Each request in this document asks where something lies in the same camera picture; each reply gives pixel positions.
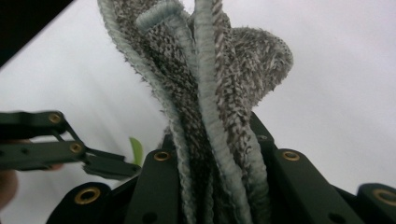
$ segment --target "white background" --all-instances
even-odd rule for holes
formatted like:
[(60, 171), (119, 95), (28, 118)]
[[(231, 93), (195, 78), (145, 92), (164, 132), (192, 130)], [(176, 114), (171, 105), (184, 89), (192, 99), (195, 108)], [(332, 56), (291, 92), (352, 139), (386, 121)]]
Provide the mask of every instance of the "white background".
[[(193, 2), (184, 1), (188, 11)], [(283, 84), (254, 111), (279, 147), (303, 152), (335, 186), (396, 188), (396, 2), (224, 1), (233, 27), (278, 35), (294, 54)], [(128, 138), (146, 153), (161, 141), (166, 118), (147, 83), (106, 33), (94, 0), (76, 0), (0, 70), (0, 111), (56, 109), (89, 147), (127, 156)], [(72, 188), (115, 181), (59, 172), (19, 173), (5, 224), (45, 223)]]

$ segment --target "black plastic part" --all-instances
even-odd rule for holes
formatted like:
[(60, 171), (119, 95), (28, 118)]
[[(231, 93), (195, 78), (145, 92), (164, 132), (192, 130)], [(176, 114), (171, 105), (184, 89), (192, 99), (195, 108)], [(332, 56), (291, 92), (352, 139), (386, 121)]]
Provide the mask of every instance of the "black plastic part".
[(108, 158), (114, 161), (124, 161), (125, 157), (121, 156), (121, 155), (117, 155), (117, 154), (113, 154), (113, 153), (109, 153), (109, 152), (105, 152), (105, 151), (100, 151), (100, 150), (96, 150), (96, 149), (92, 149), (87, 147), (87, 153), (95, 155), (97, 157), (103, 157), (103, 158)]
[(125, 224), (179, 222), (177, 157), (174, 150), (150, 152), (137, 181)]
[(396, 223), (396, 189), (382, 184), (364, 184), (359, 187), (359, 213), (367, 223)]
[(84, 171), (89, 175), (122, 180), (135, 177), (140, 173), (140, 166), (104, 157), (87, 156)]
[[(97, 194), (99, 196), (91, 203), (79, 204), (76, 198), (90, 199)], [(87, 183), (69, 191), (55, 210), (50, 215), (47, 224), (107, 224), (110, 215), (107, 204), (111, 200), (111, 189), (102, 183)]]
[(134, 195), (138, 177), (135, 177), (125, 184), (112, 191), (111, 201), (107, 204), (107, 212), (110, 214), (108, 224), (121, 224), (124, 222), (128, 212), (129, 202)]
[(336, 186), (333, 186), (337, 193), (346, 201), (347, 204), (355, 211), (355, 213), (362, 218), (360, 213), (360, 205), (358, 203), (357, 197), (354, 194), (351, 194), (343, 189), (339, 189)]
[(67, 122), (59, 111), (0, 113), (0, 140), (30, 139), (66, 132)]
[(173, 142), (172, 134), (166, 134), (163, 137), (162, 149), (176, 150), (175, 143)]
[(85, 151), (79, 141), (0, 145), (0, 170), (48, 169), (53, 164), (83, 161)]
[(277, 150), (274, 171), (298, 223), (364, 223), (304, 154)]

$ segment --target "brass screw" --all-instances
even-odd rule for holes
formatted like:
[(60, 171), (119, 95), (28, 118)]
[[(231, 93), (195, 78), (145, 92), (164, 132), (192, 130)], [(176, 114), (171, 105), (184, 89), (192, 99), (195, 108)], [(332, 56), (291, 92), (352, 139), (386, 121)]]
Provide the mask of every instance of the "brass screw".
[(101, 191), (97, 187), (89, 187), (82, 189), (75, 197), (75, 203), (87, 204), (93, 203), (99, 198)]
[(59, 116), (58, 114), (50, 114), (49, 115), (49, 121), (51, 121), (52, 123), (59, 123), (61, 122), (61, 116)]
[(171, 154), (169, 154), (168, 152), (157, 152), (154, 154), (154, 160), (156, 161), (167, 161), (171, 158)]
[(298, 161), (300, 159), (300, 156), (292, 151), (285, 151), (282, 155), (288, 161)]
[(396, 194), (386, 189), (373, 190), (374, 196), (382, 203), (396, 206)]
[(82, 150), (82, 146), (77, 143), (70, 145), (70, 150), (74, 153), (79, 153)]

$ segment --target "screw hole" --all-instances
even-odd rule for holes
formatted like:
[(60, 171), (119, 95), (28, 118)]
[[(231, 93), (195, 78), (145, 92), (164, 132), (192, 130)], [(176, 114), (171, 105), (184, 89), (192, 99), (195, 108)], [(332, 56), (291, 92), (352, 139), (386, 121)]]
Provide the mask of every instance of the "screw hole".
[(89, 200), (95, 196), (95, 193), (93, 191), (87, 191), (81, 194), (81, 199), (82, 200)]
[(300, 156), (297, 153), (295, 153), (295, 152), (285, 151), (283, 153), (283, 158), (285, 158), (288, 161), (297, 161), (297, 160), (300, 159)]
[(74, 153), (79, 153), (82, 150), (82, 147), (79, 144), (75, 143), (70, 146), (70, 150)]
[(146, 213), (145, 215), (143, 215), (142, 221), (145, 224), (154, 223), (155, 221), (157, 221), (157, 214), (152, 213), (152, 212)]
[(396, 194), (386, 189), (375, 189), (374, 196), (382, 203), (390, 206), (396, 206)]
[(338, 215), (336, 213), (329, 213), (329, 219), (333, 223), (337, 223), (337, 224), (346, 223), (346, 220), (342, 216), (340, 216), (340, 215)]
[(75, 197), (75, 203), (87, 204), (96, 201), (101, 194), (101, 191), (97, 187), (89, 187), (82, 189)]
[(169, 158), (171, 158), (171, 154), (167, 153), (167, 152), (157, 152), (154, 155), (154, 160), (156, 161), (166, 161), (169, 160)]
[(23, 148), (21, 149), (21, 153), (23, 153), (23, 154), (25, 154), (25, 155), (28, 155), (28, 154), (29, 154), (29, 149), (27, 149), (26, 147), (23, 147)]
[(49, 121), (51, 121), (52, 123), (59, 123), (61, 121), (61, 116), (57, 114), (50, 114)]

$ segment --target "knit fabric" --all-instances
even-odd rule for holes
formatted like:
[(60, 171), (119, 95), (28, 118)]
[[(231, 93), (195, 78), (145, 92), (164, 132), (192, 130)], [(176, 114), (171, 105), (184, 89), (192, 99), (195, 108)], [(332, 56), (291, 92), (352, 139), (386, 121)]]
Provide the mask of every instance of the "knit fabric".
[(98, 0), (119, 51), (163, 105), (177, 148), (186, 223), (268, 223), (251, 109), (292, 67), (268, 32), (232, 28), (220, 0)]

